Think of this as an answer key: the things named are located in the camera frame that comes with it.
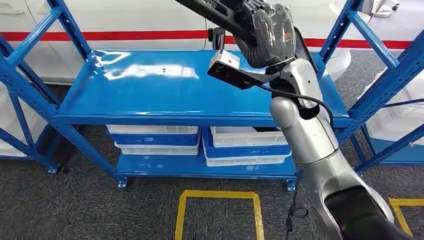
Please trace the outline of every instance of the blue shelving unit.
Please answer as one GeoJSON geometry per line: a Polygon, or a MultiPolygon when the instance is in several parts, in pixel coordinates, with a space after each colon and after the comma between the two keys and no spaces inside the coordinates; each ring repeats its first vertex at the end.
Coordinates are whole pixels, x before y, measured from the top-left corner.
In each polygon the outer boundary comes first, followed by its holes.
{"type": "Polygon", "coordinates": [[[373,166],[422,166],[424,165],[424,146],[413,142],[424,136],[424,124],[414,129],[398,141],[375,139],[369,136],[367,128],[361,128],[362,133],[372,152],[372,157],[366,159],[361,146],[354,135],[351,136],[353,147],[358,153],[361,164],[355,168],[363,172],[373,166]]]}
{"type": "MultiPolygon", "coordinates": [[[[14,49],[10,44],[0,35],[0,51],[1,54],[5,57],[10,57],[10,55],[14,52],[14,49]]],[[[22,61],[17,65],[19,69],[27,76],[27,78],[31,81],[33,86],[38,90],[38,92],[48,100],[52,105],[60,105],[61,101],[57,98],[57,96],[49,89],[49,87],[43,83],[43,81],[35,74],[34,71],[24,62],[22,61]]],[[[26,144],[16,139],[14,136],[6,132],[4,129],[0,128],[0,139],[6,141],[14,148],[23,152],[26,156],[8,156],[8,155],[0,155],[0,160],[21,160],[21,161],[36,161],[48,168],[49,173],[56,173],[59,169],[59,164],[52,162],[51,157],[56,148],[57,144],[61,139],[61,135],[56,133],[53,137],[47,139],[47,135],[52,128],[48,125],[41,135],[38,137],[38,141],[34,142],[33,137],[31,136],[30,129],[27,124],[27,120],[25,119],[24,112],[22,110],[21,104],[18,99],[18,94],[11,91],[9,92],[10,100],[13,104],[14,110],[16,112],[17,119],[22,128],[22,132],[25,137],[26,144]],[[44,141],[49,141],[49,148],[45,151],[45,153],[41,153],[40,147],[44,141]]]]}
{"type": "MultiPolygon", "coordinates": [[[[289,189],[293,190],[291,184],[296,178],[296,169],[291,158],[281,164],[207,167],[200,150],[197,156],[121,155],[117,167],[112,166],[73,128],[74,124],[275,126],[269,113],[271,95],[259,88],[241,91],[208,76],[213,51],[91,50],[63,0],[47,2],[52,7],[50,14],[15,52],[7,59],[0,59],[0,80],[114,178],[119,187],[126,186],[127,177],[178,176],[287,179],[289,189]],[[63,103],[56,108],[32,88],[14,66],[57,19],[85,62],[63,103]]],[[[395,58],[357,16],[362,2],[346,2],[321,52],[312,53],[323,101],[334,115],[334,128],[341,142],[363,126],[424,65],[424,32],[395,58]],[[350,23],[365,36],[389,69],[346,110],[325,63],[350,23]]],[[[242,68],[258,71],[241,59],[242,68]]]]}

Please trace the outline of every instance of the white object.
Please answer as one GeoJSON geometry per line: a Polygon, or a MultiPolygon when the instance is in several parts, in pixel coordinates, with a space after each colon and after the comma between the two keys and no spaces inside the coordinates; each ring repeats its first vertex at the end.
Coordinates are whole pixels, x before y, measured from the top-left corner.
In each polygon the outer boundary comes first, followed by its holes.
{"type": "Polygon", "coordinates": [[[173,146],[173,145],[120,145],[115,146],[122,150],[125,155],[197,155],[199,153],[198,138],[196,146],[173,146]]]}
{"type": "MultiPolygon", "coordinates": [[[[47,126],[47,122],[38,115],[30,106],[24,101],[19,99],[23,114],[28,124],[29,131],[31,132],[32,139],[36,143],[47,126]]],[[[27,144],[27,141],[22,131],[21,124],[19,123],[18,117],[15,113],[12,101],[9,97],[9,93],[6,87],[0,83],[0,128],[27,144]]],[[[26,154],[14,148],[6,141],[0,139],[0,156],[15,156],[25,157],[26,154]]]]}
{"type": "Polygon", "coordinates": [[[203,142],[204,158],[208,167],[223,166],[242,166],[242,165],[263,165],[263,164],[282,164],[284,159],[291,156],[288,155],[270,155],[270,156],[232,156],[232,157],[208,157],[208,150],[203,142]]]}
{"type": "Polygon", "coordinates": [[[197,126],[106,125],[111,134],[197,134],[197,126]]]}
{"type": "Polygon", "coordinates": [[[325,68],[333,82],[339,79],[346,72],[346,69],[352,61],[351,51],[339,52],[338,54],[338,56],[330,58],[325,65],[325,68]]]}
{"type": "MultiPolygon", "coordinates": [[[[0,2],[5,3],[2,10],[7,14],[17,13],[17,15],[0,14],[0,32],[30,32],[50,10],[45,0],[0,0],[0,2]]],[[[324,40],[346,0],[268,0],[267,2],[289,6],[294,22],[305,39],[324,40]]],[[[210,49],[212,46],[206,38],[198,36],[204,35],[199,31],[206,31],[214,25],[176,1],[143,0],[143,4],[140,4],[139,0],[65,0],[65,3],[81,31],[91,33],[91,37],[87,36],[87,39],[92,49],[201,50],[210,49]],[[124,39],[119,40],[116,36],[121,34],[115,32],[126,32],[124,39]],[[150,36],[152,32],[155,39],[149,39],[149,37],[146,39],[145,36],[150,36]]],[[[368,16],[364,21],[368,23],[369,19],[368,16]]],[[[381,37],[383,40],[393,40],[391,38],[398,35],[405,36],[399,31],[402,29],[397,31],[398,34],[389,31],[381,37]]],[[[61,40],[65,31],[59,21],[53,24],[49,32],[59,34],[57,37],[50,36],[49,41],[42,41],[34,46],[25,60],[30,66],[36,68],[35,71],[44,81],[70,85],[81,69],[83,60],[71,41],[61,40]]],[[[351,26],[346,31],[344,39],[361,40],[363,38],[351,26]]],[[[16,47],[18,42],[12,42],[12,44],[16,47]]],[[[225,47],[227,50],[237,49],[235,44],[226,44],[225,47]]],[[[310,50],[319,51],[320,48],[318,46],[310,50]]],[[[333,57],[347,51],[349,51],[347,48],[338,48],[333,57]]],[[[340,68],[336,65],[332,68],[337,69],[336,72],[345,70],[342,65],[340,68]]]]}
{"type": "Polygon", "coordinates": [[[387,18],[399,8],[397,0],[375,0],[371,13],[374,17],[387,18]]]}
{"type": "Polygon", "coordinates": [[[250,126],[211,126],[210,131],[216,148],[287,145],[281,131],[257,132],[250,126]]]}
{"type": "MultiPolygon", "coordinates": [[[[409,84],[398,92],[388,104],[424,99],[424,71],[421,71],[409,84]]],[[[424,122],[424,103],[385,107],[377,111],[367,122],[366,127],[371,138],[397,141],[424,122]]],[[[414,144],[424,145],[424,138],[414,144]]]]}

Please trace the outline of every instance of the yellow floor marking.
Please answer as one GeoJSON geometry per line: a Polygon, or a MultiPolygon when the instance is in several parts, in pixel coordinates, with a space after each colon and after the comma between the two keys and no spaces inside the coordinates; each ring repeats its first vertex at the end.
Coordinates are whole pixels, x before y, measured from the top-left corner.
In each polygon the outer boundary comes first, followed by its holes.
{"type": "Polygon", "coordinates": [[[412,232],[408,223],[404,217],[404,214],[401,211],[401,207],[424,207],[424,198],[388,198],[388,202],[393,208],[394,213],[396,214],[397,219],[399,220],[400,226],[403,231],[410,236],[412,236],[412,232]]]}
{"type": "Polygon", "coordinates": [[[223,198],[223,199],[252,199],[254,211],[254,224],[256,227],[256,238],[264,239],[264,226],[262,224],[261,202],[259,195],[252,191],[203,191],[185,190],[179,196],[178,213],[176,215],[175,236],[176,240],[183,239],[184,215],[186,213],[187,197],[190,198],[223,198]]]}

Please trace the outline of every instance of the wire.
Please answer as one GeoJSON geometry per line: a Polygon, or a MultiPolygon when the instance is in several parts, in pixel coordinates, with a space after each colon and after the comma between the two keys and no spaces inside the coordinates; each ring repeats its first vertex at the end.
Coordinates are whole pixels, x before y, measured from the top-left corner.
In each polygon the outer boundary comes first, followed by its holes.
{"type": "Polygon", "coordinates": [[[329,106],[327,106],[322,101],[320,101],[320,100],[318,100],[316,98],[310,97],[310,96],[305,96],[305,95],[301,95],[301,94],[295,94],[295,93],[286,92],[286,91],[280,91],[280,90],[272,89],[270,87],[263,86],[263,85],[257,85],[257,86],[260,87],[263,90],[266,90],[266,91],[271,92],[271,93],[280,94],[281,96],[284,96],[284,97],[297,98],[297,99],[305,99],[305,100],[308,100],[308,101],[317,103],[318,105],[321,105],[323,108],[325,108],[325,110],[327,110],[328,116],[330,118],[330,126],[333,127],[333,123],[334,123],[333,113],[331,112],[329,106]]]}
{"type": "Polygon", "coordinates": [[[306,207],[304,207],[304,206],[298,207],[296,205],[296,198],[298,196],[299,183],[302,179],[303,173],[304,173],[304,171],[301,170],[299,172],[299,174],[297,175],[296,185],[295,185],[294,194],[293,194],[293,202],[291,203],[291,206],[288,209],[287,219],[285,220],[285,226],[286,226],[285,238],[286,239],[289,239],[289,234],[291,232],[293,232],[292,217],[296,217],[298,219],[305,219],[308,216],[308,213],[309,213],[309,211],[306,207]]]}

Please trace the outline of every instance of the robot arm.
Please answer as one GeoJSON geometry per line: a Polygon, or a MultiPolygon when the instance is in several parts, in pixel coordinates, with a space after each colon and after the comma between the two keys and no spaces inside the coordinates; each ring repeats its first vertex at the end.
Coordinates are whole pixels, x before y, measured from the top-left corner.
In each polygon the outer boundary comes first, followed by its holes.
{"type": "Polygon", "coordinates": [[[265,75],[240,70],[240,59],[219,49],[208,74],[242,90],[257,86],[272,92],[271,115],[293,159],[303,167],[311,209],[327,236],[334,240],[410,239],[393,224],[387,203],[340,151],[332,114],[322,103],[313,62],[289,9],[262,0],[176,1],[233,33],[252,67],[267,67],[265,75]],[[299,44],[306,54],[296,50],[299,44]]]}

